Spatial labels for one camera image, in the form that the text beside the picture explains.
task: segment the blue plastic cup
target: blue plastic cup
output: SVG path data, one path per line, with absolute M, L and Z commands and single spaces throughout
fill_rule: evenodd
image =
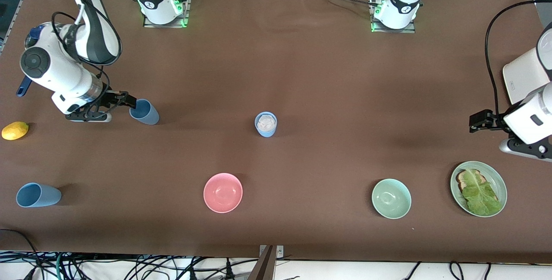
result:
M 276 126 L 274 126 L 274 129 L 272 129 L 270 131 L 262 131 L 261 129 L 259 129 L 259 127 L 257 126 L 257 123 L 259 122 L 260 117 L 263 116 L 263 115 L 270 115 L 270 116 L 274 117 L 274 120 L 276 121 Z M 262 112 L 262 113 L 259 113 L 259 115 L 257 115 L 257 117 L 255 117 L 255 128 L 257 129 L 259 134 L 262 135 L 263 137 L 273 136 L 274 133 L 276 132 L 277 127 L 278 127 L 278 119 L 276 118 L 276 116 L 273 113 Z
M 129 113 L 132 118 L 146 125 L 155 125 L 159 121 L 159 113 L 146 99 L 136 100 L 136 108 L 129 109 Z
M 16 195 L 17 204 L 24 208 L 46 207 L 58 203 L 60 199 L 59 189 L 39 183 L 25 184 Z

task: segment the bread slice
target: bread slice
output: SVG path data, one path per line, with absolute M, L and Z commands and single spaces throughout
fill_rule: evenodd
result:
M 481 183 L 485 183 L 487 182 L 487 179 L 481 175 L 481 171 L 479 170 L 476 170 L 476 169 L 473 169 L 474 173 L 475 173 L 475 176 L 479 178 L 479 180 L 481 180 Z M 464 188 L 466 188 L 466 182 L 464 181 L 464 174 L 466 174 L 466 170 L 458 173 L 458 175 L 456 176 L 456 181 L 458 182 L 458 187 L 460 188 L 460 191 L 463 191 Z

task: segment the lemon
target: lemon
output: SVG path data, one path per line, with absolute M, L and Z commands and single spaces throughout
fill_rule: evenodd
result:
M 2 129 L 2 137 L 6 140 L 17 140 L 23 137 L 29 131 L 29 124 L 22 121 L 10 123 Z

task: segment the light green bowl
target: light green bowl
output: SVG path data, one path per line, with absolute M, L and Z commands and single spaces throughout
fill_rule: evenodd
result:
M 456 176 L 466 169 L 479 170 L 481 172 L 481 175 L 484 176 L 491 184 L 491 188 L 495 192 L 496 197 L 499 198 L 499 202 L 502 204 L 502 207 L 497 213 L 494 213 L 493 215 L 482 216 L 469 211 L 469 209 L 467 208 L 466 199 L 464 199 L 464 196 L 462 196 L 462 192 L 460 191 L 460 187 L 458 186 L 458 181 L 456 181 Z M 454 197 L 454 200 L 458 203 L 458 205 L 462 207 L 464 211 L 468 212 L 471 215 L 475 215 L 476 217 L 494 217 L 504 209 L 506 201 L 508 200 L 506 184 L 504 184 L 504 180 L 502 179 L 500 174 L 488 164 L 483 164 L 483 162 L 479 161 L 463 162 L 456 167 L 456 169 L 452 172 L 452 176 L 450 177 L 450 191 L 452 192 L 452 196 Z
M 372 204 L 380 215 L 392 220 L 404 217 L 412 205 L 408 188 L 395 179 L 381 180 L 372 191 Z

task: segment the green plate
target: green plate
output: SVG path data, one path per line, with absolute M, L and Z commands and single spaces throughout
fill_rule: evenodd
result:
M 456 181 L 456 176 L 466 169 L 476 169 L 481 172 L 481 175 L 484 176 L 487 181 L 491 184 L 491 188 L 496 194 L 496 197 L 499 198 L 499 202 L 502 204 L 502 207 L 497 213 L 494 213 L 493 215 L 486 215 L 484 217 L 494 217 L 498 213 L 500 213 L 504 206 L 506 205 L 506 201 L 508 200 L 508 193 L 506 191 L 506 184 L 504 184 L 504 180 L 502 179 L 502 176 L 496 170 L 494 170 L 491 166 L 488 164 L 483 164 L 483 162 L 479 161 L 467 161 L 459 164 L 456 169 L 452 172 L 452 176 L 450 177 L 450 191 L 452 192 L 452 196 L 454 197 L 454 200 L 458 203 L 462 209 L 464 209 L 466 212 L 468 212 L 471 215 L 475 215 L 476 217 L 483 217 L 481 215 L 477 215 L 475 213 L 472 213 L 467 208 L 467 202 L 466 199 L 464 199 L 464 196 L 462 196 L 462 192 L 460 191 L 460 187 L 458 186 L 458 182 Z

